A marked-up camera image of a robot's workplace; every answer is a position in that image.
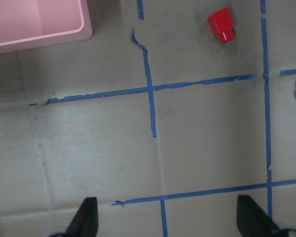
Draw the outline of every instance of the gray floor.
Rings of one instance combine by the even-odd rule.
[[[0,55],[0,237],[63,230],[86,196],[99,237],[164,236],[160,202],[116,200],[266,183],[263,46],[267,21],[272,181],[296,179],[296,0],[90,0],[89,40]],[[220,44],[207,17],[227,6],[235,38]],[[64,102],[49,98],[257,74],[255,79]],[[170,237],[240,236],[238,194],[267,210],[266,188],[166,201]],[[296,184],[273,187],[273,219],[296,226]]]

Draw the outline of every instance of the red block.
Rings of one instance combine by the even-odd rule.
[[[218,36],[221,43],[226,43],[233,39],[233,22],[228,11],[224,8],[208,17],[208,23],[212,29],[213,35]]]

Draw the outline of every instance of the blue tape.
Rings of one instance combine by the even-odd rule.
[[[257,76],[258,76],[257,74],[249,74],[249,75],[241,75],[241,76],[234,76],[234,77],[201,80],[197,82],[179,82],[179,83],[165,84],[165,85],[158,85],[158,86],[152,86],[152,80],[150,77],[149,84],[150,86],[152,86],[152,90],[163,90],[163,89],[181,88],[181,87],[192,85],[192,84],[215,84],[215,83],[224,83],[224,82],[235,81],[235,80],[249,80],[249,79],[254,79]],[[129,95],[129,94],[137,94],[137,93],[145,93],[145,92],[148,92],[148,87],[99,92],[95,94],[86,94],[86,95],[71,95],[71,96],[66,96],[63,99],[50,98],[47,100],[46,104],[49,105],[49,104],[69,102],[69,101],[89,100],[89,99],[112,97],[112,96],[118,96],[118,95]],[[150,102],[149,103],[150,103],[150,106],[152,106],[152,110],[154,111],[155,110],[154,98],[152,98],[151,101],[153,103],[150,103]],[[37,105],[37,103],[29,104],[29,106],[35,106],[35,105]]]
[[[273,218],[272,206],[272,171],[267,170],[267,214],[271,219]]]
[[[261,17],[261,29],[262,29],[262,44],[263,44],[263,78],[268,81],[268,49],[267,49],[267,32],[266,32],[266,20]]]
[[[197,192],[183,193],[183,194],[172,194],[172,195],[167,195],[166,199],[188,198],[188,197],[204,196],[204,195],[212,195],[212,194],[223,194],[223,193],[231,193],[231,192],[238,192],[238,191],[245,191],[245,190],[252,190],[252,189],[262,189],[262,188],[266,188],[266,184],[253,184],[253,185],[197,191]]]
[[[148,62],[148,50],[142,44],[138,43],[138,41],[135,38],[134,29],[132,30],[132,42],[143,50],[145,73],[146,73],[147,86],[148,86],[149,105],[150,105],[151,131],[152,131],[152,136],[157,137],[156,114],[155,114],[155,106],[154,106],[153,85],[152,85],[150,67]]]
[[[296,179],[273,182],[272,186],[273,187],[278,187],[278,186],[285,186],[285,185],[292,185],[292,184],[296,184]]]
[[[270,119],[270,91],[269,83],[264,84],[264,111],[265,111],[265,146],[266,146],[266,166],[271,165],[271,119]]]
[[[135,203],[142,203],[142,202],[150,202],[150,201],[161,201],[164,200],[165,196],[154,196],[154,197],[142,197],[131,199],[127,201],[116,201],[115,203],[111,204],[111,206],[124,206],[127,204],[135,204]]]
[[[144,20],[143,0],[137,0],[137,8],[139,20]]]
[[[167,215],[166,215],[166,205],[165,201],[161,200],[161,220],[162,220],[162,230],[163,237],[168,237],[168,224],[167,224]]]
[[[280,76],[294,75],[296,74],[296,69],[284,70],[280,72]]]
[[[266,14],[265,0],[260,0],[260,7],[261,7],[261,12],[262,12],[263,14]]]
[[[165,84],[165,85],[157,85],[154,86],[154,90],[163,90],[163,89],[176,89],[176,88],[182,88],[188,85],[193,84],[216,84],[216,83],[224,83],[224,82],[231,82],[236,80],[250,80],[256,78],[257,74],[249,74],[249,75],[241,75],[241,76],[233,76],[233,77],[225,77],[225,78],[214,78],[210,80],[200,80],[196,82],[179,82],[179,83],[172,83],[172,84]]]
[[[266,188],[266,187],[267,187],[266,184],[253,184],[253,185],[204,190],[204,191],[182,193],[182,194],[144,197],[144,198],[136,198],[136,199],[127,200],[124,202],[117,201],[117,202],[113,203],[112,206],[118,206],[118,205],[122,205],[122,204],[126,205],[126,204],[134,204],[134,203],[141,203],[141,202],[150,202],[150,201],[170,200],[170,199],[178,199],[178,198],[189,198],[189,197],[212,195],[212,194],[231,193],[231,192],[238,192],[238,191],[245,191],[245,190],[252,190],[252,189],[262,189],[262,188]]]
[[[49,104],[69,102],[69,101],[89,100],[89,99],[104,98],[104,97],[111,97],[111,96],[117,96],[117,95],[137,94],[137,93],[144,93],[144,92],[148,92],[147,87],[99,92],[95,94],[86,94],[86,95],[71,95],[71,96],[66,96],[63,99],[50,98],[47,100],[46,104],[49,105]]]

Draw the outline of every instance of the pink plastic bin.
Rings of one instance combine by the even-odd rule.
[[[87,0],[0,0],[0,53],[91,36]]]

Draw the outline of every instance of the concrete floor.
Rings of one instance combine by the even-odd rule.
[[[98,237],[166,236],[159,195],[265,184],[261,17],[267,22],[272,182],[296,179],[296,0],[90,0],[93,37],[0,55],[0,237],[45,237],[68,226],[83,198],[99,203]],[[228,7],[234,40],[207,17]],[[148,93],[50,104],[49,98],[257,74]],[[272,188],[273,219],[296,226],[296,184]],[[170,237],[240,236],[236,198],[267,211],[267,189],[166,200]]]

